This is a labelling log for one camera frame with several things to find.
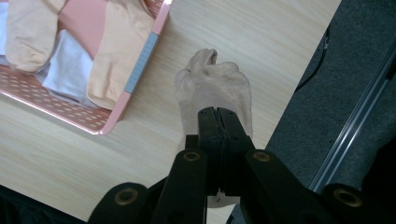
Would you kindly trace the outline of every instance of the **pink plastic basket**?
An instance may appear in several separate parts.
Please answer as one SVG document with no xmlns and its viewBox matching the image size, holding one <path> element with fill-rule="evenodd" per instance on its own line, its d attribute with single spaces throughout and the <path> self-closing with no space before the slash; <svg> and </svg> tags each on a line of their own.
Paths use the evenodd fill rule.
<svg viewBox="0 0 396 224">
<path fill-rule="evenodd" d="M 156 1 L 151 2 L 152 5 L 148 4 L 150 11 L 155 10 L 154 8 L 158 4 Z M 152 33 L 155 35 L 161 34 L 169 17 L 171 4 L 172 0 L 163 1 L 152 28 Z M 141 55 L 144 53 L 149 56 L 152 51 L 154 51 L 152 48 L 149 49 L 149 52 L 147 50 L 143 52 L 142 50 Z M 144 68 L 143 70 L 138 70 L 137 76 L 140 77 L 143 71 Z M 9 67 L 3 65 L 0 65 L 0 92 L 5 96 L 74 125 L 85 132 L 98 135 L 105 135 L 111 132 L 117 121 L 121 119 L 132 94 L 130 91 L 124 91 L 112 111 L 103 108 L 86 108 L 51 96 L 34 77 L 13 72 Z"/>
</svg>

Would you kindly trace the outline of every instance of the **light wood surface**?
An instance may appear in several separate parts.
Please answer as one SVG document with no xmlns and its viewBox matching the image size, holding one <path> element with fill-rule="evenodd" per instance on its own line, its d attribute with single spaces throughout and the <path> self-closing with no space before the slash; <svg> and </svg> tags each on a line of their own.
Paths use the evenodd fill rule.
<svg viewBox="0 0 396 224">
<path fill-rule="evenodd" d="M 340 0 L 175 0 L 145 75 L 114 131 L 94 136 L 0 96 L 0 184 L 88 220 L 105 193 L 168 175 L 183 138 L 175 74 L 216 49 L 250 81 L 253 142 L 265 148 Z M 209 209 L 225 223 L 233 206 Z"/>
</svg>

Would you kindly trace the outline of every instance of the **dark gray carpet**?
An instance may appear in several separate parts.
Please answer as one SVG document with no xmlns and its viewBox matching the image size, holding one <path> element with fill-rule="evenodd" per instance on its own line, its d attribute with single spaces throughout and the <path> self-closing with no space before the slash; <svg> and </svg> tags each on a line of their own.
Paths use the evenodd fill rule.
<svg viewBox="0 0 396 224">
<path fill-rule="evenodd" d="M 337 9 L 322 66 L 292 96 L 267 146 L 306 187 L 395 39 L 395 0 L 343 1 Z M 321 51 L 319 44 L 302 81 L 315 69 Z M 396 136 L 395 98 L 393 80 L 350 148 L 334 182 L 361 187 L 376 151 Z M 234 223 L 245 223 L 239 206 L 233 216 Z"/>
</svg>

